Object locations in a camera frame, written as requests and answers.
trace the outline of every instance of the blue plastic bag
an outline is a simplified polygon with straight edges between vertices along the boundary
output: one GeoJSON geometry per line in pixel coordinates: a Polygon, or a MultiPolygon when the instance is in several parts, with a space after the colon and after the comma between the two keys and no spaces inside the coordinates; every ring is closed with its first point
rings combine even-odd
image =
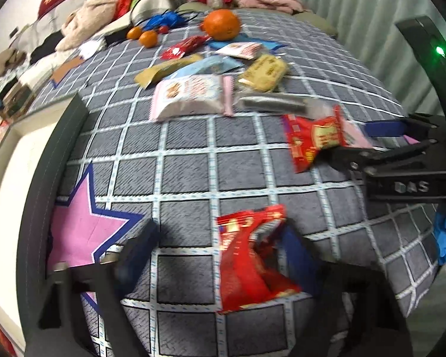
{"type": "Polygon", "coordinates": [[[234,68],[242,67],[244,64],[229,56],[210,56],[198,62],[186,65],[162,80],[180,78],[189,75],[205,75],[224,73],[234,68]]]}
{"type": "Polygon", "coordinates": [[[161,26],[168,26],[169,28],[177,28],[184,25],[187,20],[177,14],[169,11],[162,15],[152,16],[145,24],[143,31],[150,31],[151,29],[160,28],[161,26]]]}
{"type": "Polygon", "coordinates": [[[246,42],[246,41],[260,43],[263,46],[265,46],[267,49],[269,49],[270,51],[274,51],[281,47],[286,47],[286,44],[281,44],[281,43],[278,43],[277,41],[262,40],[262,39],[257,39],[255,37],[248,37],[248,35],[246,35],[246,34],[239,34],[237,37],[235,37],[231,41],[214,41],[213,40],[213,41],[209,41],[207,44],[212,49],[220,49],[220,48],[223,48],[224,46],[227,46],[228,44],[231,44],[231,43],[241,43],[241,42],[246,42]]]}

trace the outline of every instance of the orange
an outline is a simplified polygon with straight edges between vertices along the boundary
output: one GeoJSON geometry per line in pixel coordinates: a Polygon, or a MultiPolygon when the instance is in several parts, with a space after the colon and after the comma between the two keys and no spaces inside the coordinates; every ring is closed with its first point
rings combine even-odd
{"type": "Polygon", "coordinates": [[[152,48],[157,45],[158,35],[155,31],[145,31],[139,37],[139,43],[145,48],[152,48]]]}
{"type": "Polygon", "coordinates": [[[239,34],[241,24],[239,18],[229,9],[217,9],[210,12],[201,28],[217,41],[227,41],[239,34]]]}
{"type": "Polygon", "coordinates": [[[142,34],[142,30],[139,26],[135,26],[129,32],[127,32],[127,38],[129,40],[138,40],[140,38],[140,35],[142,34]]]}

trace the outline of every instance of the red candy wrapper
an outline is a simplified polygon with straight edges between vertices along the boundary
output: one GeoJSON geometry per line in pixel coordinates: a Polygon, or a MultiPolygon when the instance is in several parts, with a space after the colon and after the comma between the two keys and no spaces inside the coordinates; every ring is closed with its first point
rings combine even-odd
{"type": "Polygon", "coordinates": [[[273,238],[285,218],[283,205],[217,218],[222,251],[221,312],[245,309],[301,291],[290,279],[264,264],[264,259],[274,253],[273,238]],[[258,242],[260,235],[266,237],[258,242]]]}
{"type": "Polygon", "coordinates": [[[161,59],[170,60],[170,59],[180,59],[186,54],[195,51],[199,46],[201,46],[205,41],[210,39],[209,36],[190,36],[186,39],[183,39],[181,42],[175,44],[167,48],[161,59]]]}
{"type": "Polygon", "coordinates": [[[340,106],[334,106],[334,114],[317,121],[295,115],[282,116],[296,173],[307,170],[322,149],[347,146],[341,127],[340,106]]]}

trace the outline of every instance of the green led light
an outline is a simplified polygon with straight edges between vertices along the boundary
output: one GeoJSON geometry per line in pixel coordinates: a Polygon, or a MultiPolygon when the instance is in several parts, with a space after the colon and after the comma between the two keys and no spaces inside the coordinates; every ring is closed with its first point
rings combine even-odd
{"type": "Polygon", "coordinates": [[[436,47],[436,52],[438,52],[438,54],[440,54],[442,57],[445,56],[444,50],[441,47],[436,47]]]}

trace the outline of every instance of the grey checkered bedsheet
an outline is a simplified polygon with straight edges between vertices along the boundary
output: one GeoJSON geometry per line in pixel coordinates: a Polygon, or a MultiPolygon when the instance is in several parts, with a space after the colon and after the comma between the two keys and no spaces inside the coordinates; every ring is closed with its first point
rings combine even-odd
{"type": "MultiPolygon", "coordinates": [[[[269,12],[239,12],[246,34],[288,45],[279,53],[291,69],[281,91],[339,103],[354,124],[404,114],[370,71],[320,30],[269,12]]],[[[71,71],[57,89],[49,84],[33,105],[79,90],[90,110],[60,199],[93,162],[100,207],[143,213],[162,223],[160,247],[136,291],[122,301],[147,350],[154,356],[288,354],[312,308],[307,294],[226,316],[215,313],[221,304],[215,218],[271,203],[284,203],[325,254],[361,265],[378,261],[408,315],[434,278],[432,205],[367,204],[359,180],[327,165],[294,174],[278,116],[238,112],[233,118],[148,121],[153,88],[141,89],[134,77],[160,63],[168,46],[198,33],[196,23],[164,35],[156,49],[136,41],[111,47],[71,71]]],[[[111,248],[119,249],[119,244],[111,248]]],[[[284,254],[278,253],[279,269],[286,273],[284,254]]],[[[84,305],[96,350],[111,356],[102,319],[84,305]]],[[[345,306],[333,353],[345,336],[349,298],[345,306]]]]}

